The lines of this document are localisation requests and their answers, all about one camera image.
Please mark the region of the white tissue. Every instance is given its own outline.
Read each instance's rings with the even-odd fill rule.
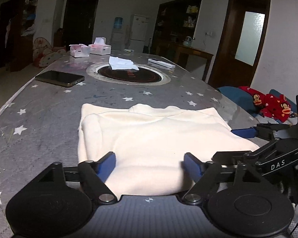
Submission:
[[[137,70],[139,71],[139,68],[134,65],[134,62],[127,59],[122,59],[118,57],[109,57],[109,65],[111,66],[112,70]]]
[[[106,38],[105,37],[95,38],[94,45],[106,45]]]

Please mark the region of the wooden desk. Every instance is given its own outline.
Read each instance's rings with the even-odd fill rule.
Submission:
[[[205,64],[205,69],[204,69],[204,73],[203,73],[203,77],[202,77],[202,80],[205,82],[205,80],[207,78],[207,72],[210,68],[210,64],[211,64],[213,54],[209,54],[209,53],[204,52],[204,51],[202,51],[200,49],[197,49],[197,48],[186,47],[186,46],[181,45],[181,44],[176,43],[176,42],[171,42],[171,41],[166,41],[166,40],[159,40],[158,45],[157,45],[157,49],[156,49],[156,55],[159,55],[160,47],[167,47],[167,48],[175,49],[175,56],[174,56],[174,59],[172,60],[174,63],[179,62],[179,57],[180,57],[181,53],[187,54],[187,55],[195,55],[195,56],[205,58],[207,60],[207,62]]]

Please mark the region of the wooden cabinet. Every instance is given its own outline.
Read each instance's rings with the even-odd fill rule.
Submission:
[[[156,53],[160,40],[182,44],[189,36],[193,38],[202,0],[175,0],[159,6],[151,53]],[[161,50],[161,55],[173,58],[172,52]]]
[[[34,24],[37,0],[11,0],[11,11],[5,11],[4,4],[0,7],[0,15],[10,22],[8,39],[7,20],[0,23],[0,64],[9,66],[10,71],[20,71],[33,62],[33,33],[25,36],[25,31]]]

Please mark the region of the refrigerator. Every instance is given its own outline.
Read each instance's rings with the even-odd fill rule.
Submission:
[[[149,18],[133,15],[130,22],[129,49],[142,53],[145,45]]]

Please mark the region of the screw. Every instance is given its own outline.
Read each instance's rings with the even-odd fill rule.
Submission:
[[[99,199],[103,202],[111,202],[115,199],[115,197],[112,194],[102,194],[99,196]]]
[[[186,200],[190,202],[198,202],[201,200],[201,196],[197,194],[188,194],[186,195]]]

